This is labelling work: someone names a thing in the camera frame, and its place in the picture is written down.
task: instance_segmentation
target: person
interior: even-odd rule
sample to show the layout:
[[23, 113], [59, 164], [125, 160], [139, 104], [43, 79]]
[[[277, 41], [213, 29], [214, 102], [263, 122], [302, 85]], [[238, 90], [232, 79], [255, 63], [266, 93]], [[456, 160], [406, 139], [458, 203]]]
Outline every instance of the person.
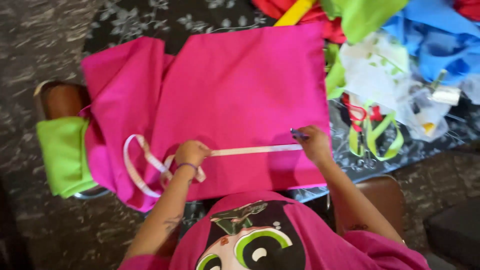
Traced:
[[178, 148], [179, 167], [119, 269], [429, 269], [424, 257], [406, 247], [332, 160], [328, 136], [316, 126], [299, 131], [308, 139], [295, 139], [324, 176], [337, 222], [349, 229], [343, 237], [307, 206], [276, 192], [256, 191], [219, 200], [175, 247], [176, 238], [168, 238], [181, 221], [196, 169], [211, 153], [201, 142], [190, 140]]

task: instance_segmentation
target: table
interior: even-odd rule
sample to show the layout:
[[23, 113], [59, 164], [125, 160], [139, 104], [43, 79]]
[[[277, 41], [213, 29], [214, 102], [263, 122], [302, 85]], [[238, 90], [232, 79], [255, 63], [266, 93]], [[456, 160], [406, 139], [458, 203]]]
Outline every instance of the table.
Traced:
[[[176, 54], [190, 35], [222, 33], [273, 26], [275, 19], [257, 10], [248, 0], [110, 0], [99, 9], [87, 33], [84, 55], [116, 46], [138, 37], [156, 37], [166, 42], [166, 53]], [[448, 118], [449, 132], [431, 143], [414, 140], [402, 126], [405, 143], [399, 154], [378, 162], [374, 169], [357, 165], [358, 158], [348, 149], [348, 125], [342, 120], [346, 108], [334, 99], [329, 101], [333, 156], [337, 164], [357, 183], [375, 175], [417, 162], [480, 136], [480, 106], [462, 98]], [[395, 137], [391, 126], [379, 138], [378, 149], [384, 152]], [[326, 187], [296, 189], [288, 194], [306, 202], [328, 193]], [[195, 208], [199, 202], [190, 203]]]

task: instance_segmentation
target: hand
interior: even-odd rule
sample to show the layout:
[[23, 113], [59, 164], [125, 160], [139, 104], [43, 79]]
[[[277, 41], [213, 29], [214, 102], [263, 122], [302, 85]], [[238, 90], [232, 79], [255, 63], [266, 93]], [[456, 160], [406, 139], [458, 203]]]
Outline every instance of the hand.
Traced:
[[175, 153], [175, 162], [177, 164], [191, 163], [197, 168], [202, 164], [206, 157], [212, 153], [206, 145], [199, 141], [188, 140], [181, 144]]
[[332, 160], [330, 141], [327, 134], [315, 125], [301, 127], [298, 131], [308, 136], [306, 140], [298, 137], [295, 139], [303, 147], [308, 159], [315, 163], [315, 165], [320, 166]]

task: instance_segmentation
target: white measuring tape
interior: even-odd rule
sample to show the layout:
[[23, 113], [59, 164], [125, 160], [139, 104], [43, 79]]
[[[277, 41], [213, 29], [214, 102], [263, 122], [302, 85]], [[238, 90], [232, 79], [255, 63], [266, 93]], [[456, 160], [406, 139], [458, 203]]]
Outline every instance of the white measuring tape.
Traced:
[[[135, 166], [132, 164], [130, 160], [130, 156], [128, 154], [128, 145], [131, 143], [132, 139], [136, 138], [138, 144], [144, 151], [145, 159], [148, 163], [154, 166], [160, 172], [160, 184], [165, 189], [167, 184], [165, 183], [166, 180], [171, 180], [173, 174], [170, 172], [170, 167], [173, 163], [175, 155], [170, 155], [165, 159], [165, 164], [162, 164], [152, 153], [150, 152], [150, 146], [145, 141], [145, 138], [139, 134], [130, 135], [125, 144], [123, 145], [123, 162], [125, 163], [125, 167], [127, 168], [128, 175], [132, 179], [133, 183], [146, 195], [150, 197], [158, 198], [160, 194], [151, 190], [142, 177], [138, 174], [138, 171], [135, 169]], [[252, 154], [252, 153], [267, 153], [267, 152], [280, 152], [280, 151], [294, 151], [294, 150], [302, 150], [301, 145], [293, 144], [293, 145], [277, 145], [277, 146], [261, 146], [261, 147], [246, 147], [246, 148], [233, 148], [233, 149], [223, 149], [223, 150], [213, 150], [211, 157], [218, 157], [218, 156], [231, 156], [231, 155], [242, 155], [242, 154]], [[202, 170], [201, 167], [198, 167], [198, 172], [195, 175], [195, 178], [199, 182], [203, 182], [206, 179], [205, 172]]]

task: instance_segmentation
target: floor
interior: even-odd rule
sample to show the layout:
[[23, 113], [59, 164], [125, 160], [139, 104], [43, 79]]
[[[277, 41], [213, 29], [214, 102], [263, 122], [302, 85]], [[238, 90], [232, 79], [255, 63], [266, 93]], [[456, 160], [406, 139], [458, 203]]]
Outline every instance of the floor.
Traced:
[[[100, 0], [0, 2], [0, 178], [37, 269], [115, 269], [143, 217], [113, 195], [52, 197], [35, 135], [32, 94], [47, 79], [81, 82], [83, 39]], [[480, 195], [480, 162], [442, 153], [393, 172], [405, 194], [406, 242], [428, 250], [422, 220]]]

